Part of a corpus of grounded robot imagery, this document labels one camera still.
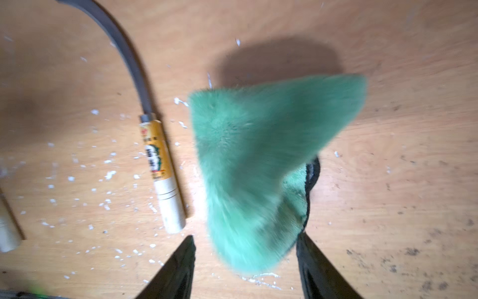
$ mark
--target wooden surface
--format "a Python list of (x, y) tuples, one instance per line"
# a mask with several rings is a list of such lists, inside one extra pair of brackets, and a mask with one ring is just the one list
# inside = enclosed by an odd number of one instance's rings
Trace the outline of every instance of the wooden surface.
[[(139, 50), (163, 115), (197, 245), (193, 298), (303, 294), (294, 250), (273, 270), (281, 277), (264, 278), (282, 290), (214, 254), (193, 133), (178, 124), (190, 126), (189, 111), (174, 97), (207, 88), (207, 73), (230, 87), (340, 72), (365, 74), (369, 96), (320, 153), (307, 233), (364, 298), (476, 297), (476, 1), (100, 3)], [(52, 0), (3, 1), (0, 31), (0, 186), (27, 237), (0, 255), (0, 288), (135, 297), (184, 236), (149, 207), (141, 111), (120, 56), (85, 14)]]

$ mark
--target fluffy teal fur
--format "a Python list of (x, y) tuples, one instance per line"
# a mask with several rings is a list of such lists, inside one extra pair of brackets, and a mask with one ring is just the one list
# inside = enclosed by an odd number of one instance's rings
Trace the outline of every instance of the fluffy teal fur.
[(360, 111), (366, 81), (312, 76), (190, 96), (208, 226), (221, 258), (265, 271), (304, 226), (305, 163)]

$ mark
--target green fabric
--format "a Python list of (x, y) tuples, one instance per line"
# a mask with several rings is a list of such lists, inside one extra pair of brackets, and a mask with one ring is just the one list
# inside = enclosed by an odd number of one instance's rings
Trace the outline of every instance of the green fabric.
[(265, 271), (306, 218), (305, 163), (360, 111), (358, 75), (195, 92), (192, 123), (214, 247), (233, 269)]

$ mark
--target white foam crumb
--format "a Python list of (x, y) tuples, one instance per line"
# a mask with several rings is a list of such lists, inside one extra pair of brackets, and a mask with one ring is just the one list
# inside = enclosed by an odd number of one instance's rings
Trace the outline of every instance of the white foam crumb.
[(207, 73), (207, 81), (209, 83), (209, 88), (212, 89), (211, 75), (209, 74), (209, 72)]
[(105, 175), (106, 180), (109, 181), (115, 174), (116, 174), (116, 170), (108, 171)]
[(176, 105), (179, 105), (179, 103), (184, 104), (186, 107), (189, 107), (189, 104), (187, 102), (181, 101), (179, 98), (174, 98), (174, 103)]
[(183, 128), (187, 129), (187, 126), (184, 125), (184, 122), (178, 122)]

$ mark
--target yellow label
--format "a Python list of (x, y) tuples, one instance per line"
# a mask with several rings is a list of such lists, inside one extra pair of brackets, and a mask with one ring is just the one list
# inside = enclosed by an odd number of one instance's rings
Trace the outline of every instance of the yellow label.
[(152, 178), (163, 180), (172, 177), (173, 169), (161, 122), (144, 122), (140, 124), (140, 128)]

